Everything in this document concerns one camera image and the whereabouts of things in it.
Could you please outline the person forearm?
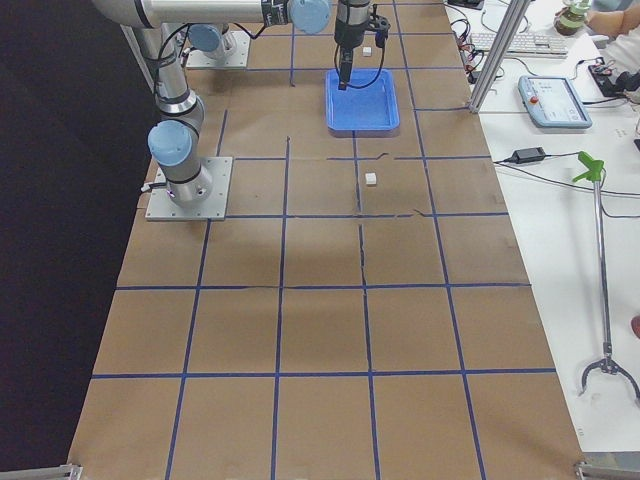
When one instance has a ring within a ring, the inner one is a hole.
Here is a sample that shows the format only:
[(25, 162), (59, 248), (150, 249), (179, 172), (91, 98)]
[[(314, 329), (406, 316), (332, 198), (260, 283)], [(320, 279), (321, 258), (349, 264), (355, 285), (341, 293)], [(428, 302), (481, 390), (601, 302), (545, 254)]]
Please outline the person forearm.
[(587, 14), (586, 25), (599, 35), (617, 37), (628, 34), (639, 26), (639, 6), (611, 12), (591, 10)]

